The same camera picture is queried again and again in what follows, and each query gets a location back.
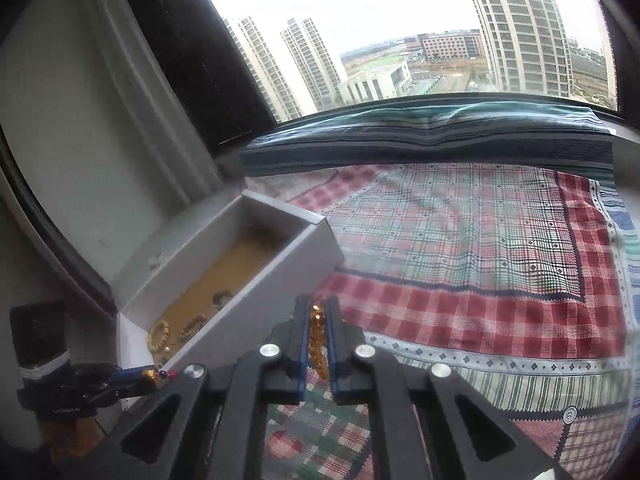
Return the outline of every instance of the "white box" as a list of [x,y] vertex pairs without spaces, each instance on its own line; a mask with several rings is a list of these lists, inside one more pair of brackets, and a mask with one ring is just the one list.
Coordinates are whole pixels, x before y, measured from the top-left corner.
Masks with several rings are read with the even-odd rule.
[[163,367],[217,367],[256,348],[292,315],[296,296],[312,293],[344,259],[326,219],[244,190],[188,208],[136,251],[111,283],[118,306],[116,341],[123,368],[153,364],[148,330],[245,230],[259,224],[287,238],[270,263]]

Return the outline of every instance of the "white wall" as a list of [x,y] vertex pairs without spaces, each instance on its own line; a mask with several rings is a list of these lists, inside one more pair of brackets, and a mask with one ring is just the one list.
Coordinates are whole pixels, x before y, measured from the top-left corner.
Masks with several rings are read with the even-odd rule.
[[109,281],[180,204],[118,97],[82,0],[32,0],[0,56],[0,123],[20,170]]

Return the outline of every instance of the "building facade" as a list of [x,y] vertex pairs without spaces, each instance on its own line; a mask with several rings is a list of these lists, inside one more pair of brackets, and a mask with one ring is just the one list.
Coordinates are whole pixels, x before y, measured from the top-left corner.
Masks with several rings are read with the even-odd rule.
[[480,30],[452,30],[443,34],[419,34],[425,61],[485,57]]
[[318,111],[281,38],[267,42],[250,16],[223,21],[279,123]]
[[609,101],[611,107],[614,110],[618,109],[617,95],[618,90],[616,86],[616,63],[613,59],[613,49],[611,47],[611,38],[609,37],[609,29],[607,28],[607,22],[604,19],[604,13],[600,6],[599,0],[592,0],[593,10],[596,14],[596,20],[598,22],[598,30],[600,31],[600,37],[602,38],[602,51],[604,54],[605,66],[607,67],[607,89],[609,90]]
[[330,110],[344,105],[340,94],[340,83],[347,79],[340,58],[334,55],[318,33],[313,20],[287,21],[281,31],[306,88],[318,110]]
[[413,85],[406,62],[364,68],[338,87],[345,104],[402,97]]
[[572,69],[555,0],[473,0],[499,91],[569,97]]

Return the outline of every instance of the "window glass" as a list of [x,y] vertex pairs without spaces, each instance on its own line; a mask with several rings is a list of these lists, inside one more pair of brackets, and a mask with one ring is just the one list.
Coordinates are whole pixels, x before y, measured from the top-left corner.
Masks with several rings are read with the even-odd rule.
[[[462,91],[546,91],[616,109],[598,0],[402,0],[401,8],[388,0],[212,2],[279,122]],[[564,80],[519,81],[513,71],[523,66],[522,74]]]

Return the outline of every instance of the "plaid cloth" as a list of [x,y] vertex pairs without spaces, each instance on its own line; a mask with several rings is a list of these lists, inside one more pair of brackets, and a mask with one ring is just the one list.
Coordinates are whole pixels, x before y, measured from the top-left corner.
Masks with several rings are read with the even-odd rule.
[[[368,341],[449,362],[576,478],[602,476],[630,431],[636,325],[633,245],[598,182],[479,163],[278,179],[327,217],[345,263],[316,293],[337,295]],[[366,408],[335,406],[309,373],[302,407],[270,409],[264,479],[372,479]]]

